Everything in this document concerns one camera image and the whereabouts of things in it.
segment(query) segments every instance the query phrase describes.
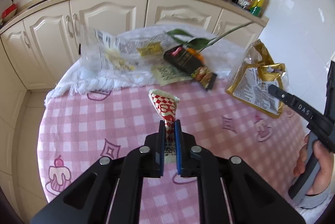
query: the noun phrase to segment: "gold snack bag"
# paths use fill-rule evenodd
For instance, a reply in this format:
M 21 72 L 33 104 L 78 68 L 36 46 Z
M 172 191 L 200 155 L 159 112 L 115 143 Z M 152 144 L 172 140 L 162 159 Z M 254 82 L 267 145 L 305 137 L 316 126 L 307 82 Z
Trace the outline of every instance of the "gold snack bag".
M 269 94 L 268 87 L 273 84 L 285 89 L 286 82 L 285 64 L 274 64 L 267 48 L 258 40 L 249 46 L 243 61 L 229 74 L 226 92 L 272 118 L 279 118 L 283 103 Z

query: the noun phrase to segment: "plant stem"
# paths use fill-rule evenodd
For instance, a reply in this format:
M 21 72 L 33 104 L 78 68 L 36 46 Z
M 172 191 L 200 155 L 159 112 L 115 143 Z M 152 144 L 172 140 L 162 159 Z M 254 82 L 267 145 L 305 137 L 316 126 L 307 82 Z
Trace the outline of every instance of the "plant stem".
M 212 46 L 212 45 L 215 44 L 217 41 L 219 41 L 220 39 L 222 39 L 222 38 L 224 38 L 225 36 L 229 35 L 230 33 L 234 32 L 234 31 L 236 31 L 236 30 L 239 30 L 240 28 L 246 27 L 246 26 L 248 26 L 248 25 L 250 25 L 250 24 L 252 24 L 252 23 L 254 23 L 254 22 L 247 22 L 247 23 L 241 24 L 240 26 L 235 27 L 235 28 L 233 28 L 233 29 L 231 29 L 231 30 L 225 32 L 223 35 L 221 35 L 221 36 L 219 36 L 219 37 L 216 37 L 216 38 L 214 39 L 213 42 L 207 44 L 203 49 L 199 50 L 198 53 L 200 53 L 202 50 L 206 49 L 207 47 Z

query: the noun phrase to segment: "black food packet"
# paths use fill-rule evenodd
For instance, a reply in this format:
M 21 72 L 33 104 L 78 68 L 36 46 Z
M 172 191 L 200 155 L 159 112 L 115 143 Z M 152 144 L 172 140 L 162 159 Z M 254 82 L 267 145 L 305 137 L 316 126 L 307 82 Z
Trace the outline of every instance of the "black food packet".
M 206 90 L 212 90 L 217 75 L 212 73 L 195 56 L 187 52 L 183 46 L 180 45 L 167 50 L 164 53 L 164 59 L 179 70 L 189 74 Z

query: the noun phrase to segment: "pink checkered tablecloth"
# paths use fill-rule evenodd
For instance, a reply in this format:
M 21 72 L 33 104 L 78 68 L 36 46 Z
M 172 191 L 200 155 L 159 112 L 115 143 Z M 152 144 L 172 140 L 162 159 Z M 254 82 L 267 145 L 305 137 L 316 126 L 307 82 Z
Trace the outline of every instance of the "pink checkered tablecloth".
M 197 82 L 179 82 L 52 99 L 37 145 L 47 200 L 101 156 L 124 157 L 158 131 L 160 117 L 148 97 L 153 88 L 180 98 L 176 118 L 197 144 L 220 157 L 239 155 L 284 196 L 303 145 L 300 117 L 285 107 L 279 119 L 272 119 L 235 100 L 224 87 L 224 80 L 217 80 L 211 92 Z M 166 164 L 161 179 L 144 180 L 140 223 L 199 223 L 197 184 L 176 173 L 175 164 Z

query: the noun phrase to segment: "silver rivet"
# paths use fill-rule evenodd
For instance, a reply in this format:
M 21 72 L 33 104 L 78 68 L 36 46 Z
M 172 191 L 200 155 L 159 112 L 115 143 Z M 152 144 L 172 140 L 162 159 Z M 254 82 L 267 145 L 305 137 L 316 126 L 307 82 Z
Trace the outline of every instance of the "silver rivet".
M 241 160 L 241 158 L 238 157 L 238 156 L 233 156 L 233 157 L 231 158 L 231 162 L 232 162 L 233 164 L 240 164 L 240 163 L 242 162 L 242 160 Z
M 106 165 L 106 164 L 109 164 L 110 162 L 111 162 L 111 159 L 108 158 L 108 157 L 102 157 L 102 158 L 100 158 L 100 160 L 99 160 L 99 163 L 100 163 L 101 165 Z
M 201 147 L 198 146 L 198 145 L 194 145 L 191 147 L 191 151 L 194 152 L 194 153 L 200 153 L 201 152 Z
M 140 152 L 141 153 L 148 153 L 150 151 L 150 147 L 144 145 L 142 147 L 140 147 Z

